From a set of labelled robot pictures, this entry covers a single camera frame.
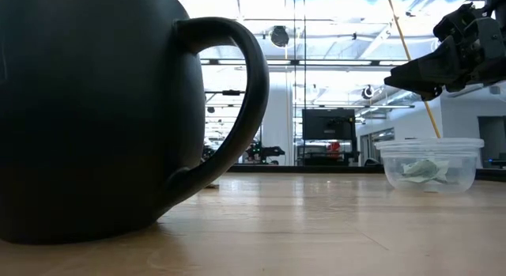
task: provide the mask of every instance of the black monitor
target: black monitor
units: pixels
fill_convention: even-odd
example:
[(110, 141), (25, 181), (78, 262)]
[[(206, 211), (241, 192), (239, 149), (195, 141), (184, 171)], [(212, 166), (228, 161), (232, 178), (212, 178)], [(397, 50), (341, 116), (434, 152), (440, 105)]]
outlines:
[(354, 110), (303, 109), (302, 123), (302, 138), (306, 141), (357, 139)]

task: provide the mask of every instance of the security camera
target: security camera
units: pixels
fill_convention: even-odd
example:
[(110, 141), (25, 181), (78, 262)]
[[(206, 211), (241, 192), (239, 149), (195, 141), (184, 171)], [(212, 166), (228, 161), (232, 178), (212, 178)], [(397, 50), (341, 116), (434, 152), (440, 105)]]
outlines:
[(274, 26), (272, 33), (270, 34), (270, 41), (276, 47), (286, 47), (288, 46), (288, 42), (290, 38), (288, 33), (286, 32), (285, 26)]
[(372, 86), (368, 85), (366, 88), (362, 89), (362, 98), (369, 100), (374, 96), (374, 89)]

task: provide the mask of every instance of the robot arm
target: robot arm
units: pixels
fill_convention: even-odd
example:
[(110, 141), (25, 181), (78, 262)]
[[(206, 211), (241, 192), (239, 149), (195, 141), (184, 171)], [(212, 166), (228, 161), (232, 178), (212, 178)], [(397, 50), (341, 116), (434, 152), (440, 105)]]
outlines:
[[(496, 20), (490, 17), (493, 11)], [(486, 0), (481, 9), (464, 4), (434, 27), (441, 45), (433, 53), (393, 68), (384, 82), (432, 100), (444, 86), (457, 92), (469, 84), (505, 80), (505, 25), (506, 0)]]

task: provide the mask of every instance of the glass wall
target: glass wall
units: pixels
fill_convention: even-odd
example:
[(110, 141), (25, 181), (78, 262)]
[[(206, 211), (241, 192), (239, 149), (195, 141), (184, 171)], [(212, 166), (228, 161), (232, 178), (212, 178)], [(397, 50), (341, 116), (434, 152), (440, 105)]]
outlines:
[[(420, 97), (383, 83), (392, 67), (406, 62), (387, 0), (180, 1), (191, 17), (227, 17), (246, 26), (269, 64), (265, 118), (238, 164), (364, 166), (368, 159), (381, 162), (375, 142), (436, 136)], [(393, 0), (411, 57), (435, 51), (434, 25), (468, 1)], [(483, 5), (482, 0), (474, 3)], [(208, 157), (235, 122), (247, 74), (236, 47), (212, 47), (200, 58)], [(429, 106), (444, 137), (498, 142), (498, 137), (480, 135), (491, 122), (478, 123), (478, 117), (503, 119), (502, 91), (501, 85), (493, 91), (478, 85), (468, 94), (444, 93)], [(479, 111), (468, 101), (495, 106)], [(467, 113), (474, 130), (463, 130), (464, 119), (449, 114), (454, 111)], [(482, 153), (482, 165), (492, 166), (488, 160), (502, 153), (506, 149), (491, 146)]]

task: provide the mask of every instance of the desk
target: desk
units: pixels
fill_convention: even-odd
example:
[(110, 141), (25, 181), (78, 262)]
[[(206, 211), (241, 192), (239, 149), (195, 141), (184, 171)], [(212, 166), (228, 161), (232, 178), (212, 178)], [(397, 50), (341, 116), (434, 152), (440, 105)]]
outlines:
[(382, 175), (227, 175), (138, 233), (0, 242), (0, 275), (506, 275), (506, 183), (445, 196)]

